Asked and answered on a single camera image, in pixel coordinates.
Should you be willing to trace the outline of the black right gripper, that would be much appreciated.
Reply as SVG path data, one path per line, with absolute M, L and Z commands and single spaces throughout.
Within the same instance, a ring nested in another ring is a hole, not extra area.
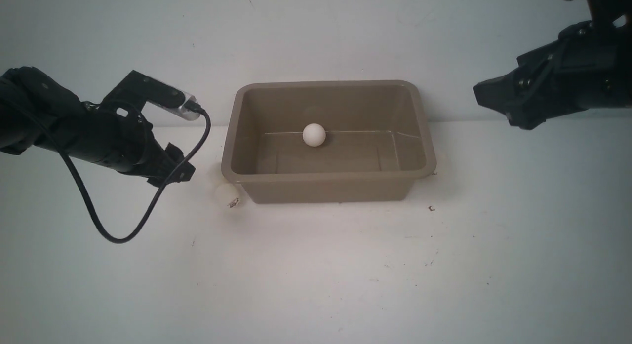
M 510 126 L 533 130 L 557 113 L 631 107 L 629 24 L 576 23 L 517 63 L 517 70 L 473 87 L 478 105 L 504 112 Z

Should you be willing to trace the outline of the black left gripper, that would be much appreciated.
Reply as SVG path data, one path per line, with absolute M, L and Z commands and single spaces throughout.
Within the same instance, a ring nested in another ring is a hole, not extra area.
M 165 150 L 156 141 L 152 125 L 142 114 L 143 104 L 89 104 L 78 118 L 74 157 L 130 176 L 147 178 L 160 188 L 188 182 L 196 172 L 183 151 L 172 143 Z

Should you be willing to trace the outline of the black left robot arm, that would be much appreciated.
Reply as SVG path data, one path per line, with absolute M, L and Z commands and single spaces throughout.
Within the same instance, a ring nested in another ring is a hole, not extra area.
M 194 96 L 135 70 L 94 104 L 37 68 L 11 68 L 1 76 L 1 151 L 54 151 L 58 144 L 70 157 L 146 178 L 154 187 L 189 181 L 195 167 L 174 144 L 158 143 L 142 113 L 148 103 L 185 120 L 200 116 Z

